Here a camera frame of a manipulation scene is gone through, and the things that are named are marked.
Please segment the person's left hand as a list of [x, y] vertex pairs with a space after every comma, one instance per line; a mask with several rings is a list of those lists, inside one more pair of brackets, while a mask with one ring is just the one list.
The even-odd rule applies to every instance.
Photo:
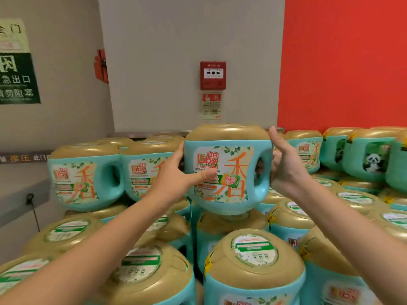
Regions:
[[184, 173], [179, 169], [179, 164], [183, 157], [184, 142], [182, 142], [171, 157], [164, 162], [154, 184], [145, 196], [146, 199], [170, 206], [178, 202], [189, 189], [193, 188], [182, 187], [182, 176]]

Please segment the dark door label strip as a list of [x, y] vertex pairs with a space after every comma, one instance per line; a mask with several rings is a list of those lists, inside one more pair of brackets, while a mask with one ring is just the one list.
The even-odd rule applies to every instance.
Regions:
[[45, 163], [50, 158], [51, 150], [30, 152], [0, 152], [0, 165]]

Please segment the green emergency exit sign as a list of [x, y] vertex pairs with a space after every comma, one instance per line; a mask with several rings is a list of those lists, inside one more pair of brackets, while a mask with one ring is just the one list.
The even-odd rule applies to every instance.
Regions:
[[24, 22], [0, 19], [0, 105], [40, 103]]

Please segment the teal detergent tub gold lid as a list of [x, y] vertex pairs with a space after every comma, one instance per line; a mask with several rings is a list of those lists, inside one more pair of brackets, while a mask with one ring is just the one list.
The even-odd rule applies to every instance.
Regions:
[[272, 159], [272, 141], [260, 126], [199, 126], [184, 141], [184, 172], [197, 174], [216, 169], [216, 175], [192, 186], [187, 195], [211, 213], [243, 214], [267, 197]]

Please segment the panda print teal detergent tub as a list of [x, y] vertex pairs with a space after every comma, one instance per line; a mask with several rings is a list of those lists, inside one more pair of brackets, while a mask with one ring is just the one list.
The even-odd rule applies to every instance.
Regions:
[[385, 181], [390, 187], [407, 192], [407, 128], [396, 135], [390, 146]]
[[342, 166], [348, 175], [369, 182], [383, 183], [391, 144], [398, 128], [370, 128], [352, 131], [345, 143]]
[[331, 127], [323, 133], [320, 161], [329, 170], [344, 172], [342, 159], [348, 136], [360, 127]]

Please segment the metal wall ledge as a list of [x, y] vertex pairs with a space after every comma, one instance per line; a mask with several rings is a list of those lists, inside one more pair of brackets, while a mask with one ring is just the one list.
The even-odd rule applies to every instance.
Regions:
[[152, 131], [152, 132], [121, 132], [114, 133], [105, 139], [146, 139], [159, 137], [184, 137], [193, 141], [213, 140], [264, 140], [268, 139], [269, 128], [253, 124], [213, 123], [203, 124], [193, 130], [184, 131]]

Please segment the fire alarm instruction sticker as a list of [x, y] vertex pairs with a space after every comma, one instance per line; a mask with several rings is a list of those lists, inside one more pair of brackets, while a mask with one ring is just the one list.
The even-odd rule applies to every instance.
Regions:
[[201, 112], [204, 120], [221, 119], [221, 92], [202, 93]]

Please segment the person's left forearm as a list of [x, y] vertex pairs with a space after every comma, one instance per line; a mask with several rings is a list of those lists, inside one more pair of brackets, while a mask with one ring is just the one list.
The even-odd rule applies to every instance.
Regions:
[[55, 261], [0, 297], [0, 305], [81, 305], [94, 293], [141, 235], [184, 194], [150, 191]]

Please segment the red fire alarm call point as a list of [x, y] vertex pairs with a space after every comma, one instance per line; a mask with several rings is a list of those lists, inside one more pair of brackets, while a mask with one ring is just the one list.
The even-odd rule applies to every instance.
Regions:
[[218, 61], [200, 62], [200, 89], [223, 91], [226, 89], [227, 63]]

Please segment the person's right hand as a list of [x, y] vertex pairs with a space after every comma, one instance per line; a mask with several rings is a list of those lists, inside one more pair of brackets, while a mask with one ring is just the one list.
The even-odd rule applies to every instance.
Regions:
[[296, 149], [289, 143], [289, 150], [282, 155], [273, 153], [269, 165], [271, 187], [280, 194], [294, 200], [304, 194], [311, 176], [305, 169]]

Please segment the red wall-mounted alarm box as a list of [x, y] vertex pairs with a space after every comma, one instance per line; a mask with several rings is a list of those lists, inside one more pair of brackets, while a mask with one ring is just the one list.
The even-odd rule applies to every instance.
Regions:
[[94, 57], [94, 73], [96, 79], [109, 84], [107, 62], [104, 49], [97, 50], [96, 56]]

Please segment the person's right forearm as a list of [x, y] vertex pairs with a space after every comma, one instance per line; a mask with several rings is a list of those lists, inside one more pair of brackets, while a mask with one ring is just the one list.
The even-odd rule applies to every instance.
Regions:
[[383, 305], [407, 305], [407, 244], [310, 177], [273, 188], [305, 211]]

